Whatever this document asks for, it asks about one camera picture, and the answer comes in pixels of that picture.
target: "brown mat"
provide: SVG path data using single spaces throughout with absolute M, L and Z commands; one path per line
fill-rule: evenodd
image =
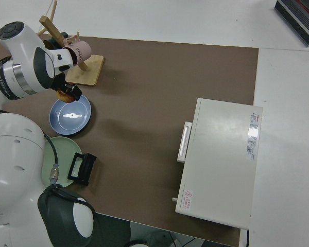
M 239 229 L 175 213 L 183 164 L 177 153 L 197 98 L 253 104 L 258 49 L 83 38 L 106 59 L 87 127 L 72 137 L 97 156 L 88 187 L 72 185 L 97 212 L 238 246 Z M 6 52 L 0 46 L 0 58 Z M 48 91 L 7 104 L 50 136 Z

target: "warning label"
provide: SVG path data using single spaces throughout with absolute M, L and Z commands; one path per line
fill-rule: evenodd
M 258 139 L 259 139 L 259 115 L 253 113 L 250 117 L 250 124 L 248 129 L 246 158 L 251 161 L 256 160 L 258 154 Z
M 190 210 L 193 192 L 192 190 L 184 190 L 183 207 L 184 210 Z

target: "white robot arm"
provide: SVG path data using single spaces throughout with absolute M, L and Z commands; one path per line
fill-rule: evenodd
M 46 49 L 22 22 L 1 28 L 0 43 L 11 53 L 11 58 L 0 61 L 0 108 L 47 89 L 63 90 L 78 100 L 81 91 L 67 84 L 63 73 L 74 66 L 68 49 Z M 90 241 L 92 207 L 60 188 L 51 190 L 61 197 L 50 197 L 50 190 L 43 193 L 43 151 L 43 132 L 37 124 L 21 115 L 0 114 L 0 246 L 56 247 L 74 241 L 69 246 L 81 247 Z M 56 234 L 55 227 L 62 231 Z M 77 238 L 64 240 L 69 234 Z
M 0 108 L 9 100 L 17 100 L 46 89 L 63 89 L 76 100 L 81 92 L 57 77 L 72 68 L 73 55 L 68 49 L 49 50 L 42 40 L 23 22 L 13 22 L 0 29 L 0 43 L 12 58 L 0 61 Z

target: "blue plate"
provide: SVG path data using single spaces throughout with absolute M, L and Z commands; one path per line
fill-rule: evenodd
M 58 134 L 73 135 L 86 126 L 91 113 L 91 104 L 83 95 L 72 103 L 57 100 L 50 110 L 49 123 Z

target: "light green plate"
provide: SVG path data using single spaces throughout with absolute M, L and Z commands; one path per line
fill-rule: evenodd
M 57 136 L 57 137 L 51 138 L 50 140 L 53 142 L 55 146 L 55 149 L 57 152 L 57 158 L 58 158 L 58 168 L 60 170 L 57 184 L 60 184 L 63 187 L 66 187 L 73 183 L 72 180 L 67 179 L 67 175 L 68 175 L 68 171 L 70 170 L 74 154 L 75 153 L 82 154 L 81 149 L 79 148 L 78 144 L 76 144 L 73 140 L 67 137 Z M 54 153 L 53 153 L 52 147 L 50 146 L 48 141 L 46 141 L 43 164 L 42 164 L 42 171 L 41 171 L 41 180 L 45 186 L 49 185 L 50 171 L 53 167 L 54 162 L 55 162 L 55 159 L 54 159 Z M 76 164 L 72 171 L 72 176 L 74 177 L 78 176 L 78 170 L 79 170 L 81 162 L 82 162 L 82 159 L 80 158 L 76 159 Z

